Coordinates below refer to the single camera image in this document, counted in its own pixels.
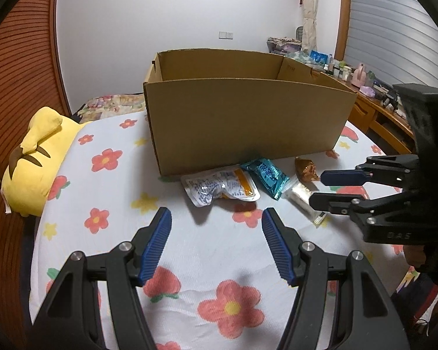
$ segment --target white tablecloth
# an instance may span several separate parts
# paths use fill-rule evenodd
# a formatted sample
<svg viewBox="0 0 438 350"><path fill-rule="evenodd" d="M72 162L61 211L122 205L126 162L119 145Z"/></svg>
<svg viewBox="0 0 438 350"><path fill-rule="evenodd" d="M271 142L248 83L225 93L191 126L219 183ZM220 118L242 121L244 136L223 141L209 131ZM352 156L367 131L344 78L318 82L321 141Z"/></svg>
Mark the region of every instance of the white tablecloth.
<svg viewBox="0 0 438 350"><path fill-rule="evenodd" d="M377 154L381 151L348 122L334 153L304 158L312 159L321 174L326 169L354 168ZM290 176L295 173L293 159L274 163ZM370 198L396 193L392 187L370 183L365 189ZM139 288L160 350L277 347L296 290L280 279L266 244L260 216L268 207L274 207L303 240L325 251L341 255L364 251L389 293L407 272L398 247L364 243L347 217L330 216L317 228L292 203L284 198L275 201L260 190L262 197L256 203L221 199L196 208L180 182L159 176L146 112L85 126L60 167L37 231L29 301L32 318L71 252L82 250L89 256L109 251L148 225L161 206L172 211L171 235L154 278ZM106 346L116 349L105 283L99 283L99 291ZM319 349L329 341L333 292L330 284Z"/></svg>

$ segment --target window blind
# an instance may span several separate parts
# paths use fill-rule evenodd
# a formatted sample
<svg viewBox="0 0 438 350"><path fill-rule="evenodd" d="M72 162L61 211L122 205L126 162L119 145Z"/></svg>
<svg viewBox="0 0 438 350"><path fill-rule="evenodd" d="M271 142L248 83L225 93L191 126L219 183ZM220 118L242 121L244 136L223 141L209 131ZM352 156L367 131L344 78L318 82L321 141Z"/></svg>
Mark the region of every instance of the window blind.
<svg viewBox="0 0 438 350"><path fill-rule="evenodd" d="M438 28L417 0L351 0L344 60L390 85L438 88Z"/></svg>

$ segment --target louvered wooden door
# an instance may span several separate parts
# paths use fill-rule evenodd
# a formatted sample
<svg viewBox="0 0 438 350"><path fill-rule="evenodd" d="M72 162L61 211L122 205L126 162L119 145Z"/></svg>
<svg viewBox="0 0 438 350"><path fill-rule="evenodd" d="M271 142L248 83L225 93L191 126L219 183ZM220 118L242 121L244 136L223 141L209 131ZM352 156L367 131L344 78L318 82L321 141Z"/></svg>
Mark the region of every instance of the louvered wooden door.
<svg viewBox="0 0 438 350"><path fill-rule="evenodd" d="M0 180L8 156L43 106L68 115L55 45L55 1L19 0L0 25ZM19 295L23 220L0 196L0 326L24 346Z"/></svg>

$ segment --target stuffed animal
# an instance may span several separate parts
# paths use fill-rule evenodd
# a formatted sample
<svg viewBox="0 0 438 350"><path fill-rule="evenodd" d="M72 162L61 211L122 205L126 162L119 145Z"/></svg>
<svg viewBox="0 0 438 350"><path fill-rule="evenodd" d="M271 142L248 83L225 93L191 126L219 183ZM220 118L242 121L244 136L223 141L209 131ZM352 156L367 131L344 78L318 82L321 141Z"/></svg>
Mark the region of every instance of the stuffed animal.
<svg viewBox="0 0 438 350"><path fill-rule="evenodd" d="M13 211L41 216L60 164L84 125L49 107L34 114L3 175L2 193Z"/></svg>

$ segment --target teal snack package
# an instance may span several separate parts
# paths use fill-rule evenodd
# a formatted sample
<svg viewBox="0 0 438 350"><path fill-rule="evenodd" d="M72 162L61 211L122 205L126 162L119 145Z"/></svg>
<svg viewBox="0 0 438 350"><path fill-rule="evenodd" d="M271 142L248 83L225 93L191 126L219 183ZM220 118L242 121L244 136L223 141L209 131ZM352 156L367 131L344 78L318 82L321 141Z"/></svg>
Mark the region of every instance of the teal snack package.
<svg viewBox="0 0 438 350"><path fill-rule="evenodd" d="M275 200L279 200L288 176L277 168L269 159L260 158L241 164L244 170L252 171L260 179L267 192Z"/></svg>

